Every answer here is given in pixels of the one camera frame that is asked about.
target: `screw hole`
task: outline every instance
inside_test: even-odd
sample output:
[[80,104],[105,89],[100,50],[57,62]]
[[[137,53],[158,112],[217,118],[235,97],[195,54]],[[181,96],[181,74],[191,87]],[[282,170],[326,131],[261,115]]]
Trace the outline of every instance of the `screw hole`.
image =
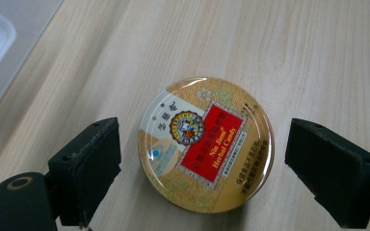
[[64,156],[63,158],[62,158],[62,160],[64,161],[64,162],[67,162],[67,161],[69,161],[70,160],[70,156]]
[[32,181],[33,178],[30,176],[19,177],[12,180],[11,183],[8,184],[7,189],[11,191],[20,190],[31,184]]

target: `gold tin lid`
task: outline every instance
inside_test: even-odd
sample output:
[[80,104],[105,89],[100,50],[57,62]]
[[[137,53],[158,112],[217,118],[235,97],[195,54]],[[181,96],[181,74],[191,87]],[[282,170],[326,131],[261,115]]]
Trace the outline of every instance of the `gold tin lid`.
[[274,159],[272,128],[245,90],[193,78],[161,92],[145,111],[140,159],[154,188],[198,213],[243,205],[264,184]]

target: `candy tin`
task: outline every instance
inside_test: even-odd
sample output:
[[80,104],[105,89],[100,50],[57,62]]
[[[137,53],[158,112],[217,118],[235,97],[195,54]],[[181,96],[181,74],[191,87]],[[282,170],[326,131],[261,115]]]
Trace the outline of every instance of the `candy tin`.
[[139,152],[147,178],[168,201],[220,213],[264,184],[274,137],[248,92],[222,79],[193,78],[167,87],[145,111]]

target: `wood grain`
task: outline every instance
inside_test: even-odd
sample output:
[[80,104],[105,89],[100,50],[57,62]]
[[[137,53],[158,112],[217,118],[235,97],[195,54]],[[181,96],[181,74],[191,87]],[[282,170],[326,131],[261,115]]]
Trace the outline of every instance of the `wood grain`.
[[[171,205],[138,158],[146,106],[197,76],[250,92],[276,140],[260,192],[211,216]],[[370,0],[65,0],[0,103],[0,182],[45,173],[61,147],[110,116],[119,117],[122,173],[93,230],[340,230],[284,164],[284,151],[292,117],[370,151]]]

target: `round tin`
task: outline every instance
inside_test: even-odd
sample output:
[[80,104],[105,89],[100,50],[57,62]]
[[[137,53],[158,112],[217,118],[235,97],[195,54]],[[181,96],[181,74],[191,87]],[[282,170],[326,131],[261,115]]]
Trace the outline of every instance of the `round tin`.
[[146,176],[168,201],[220,213],[264,184],[274,137],[248,92],[225,80],[193,78],[167,87],[145,111],[139,152]]

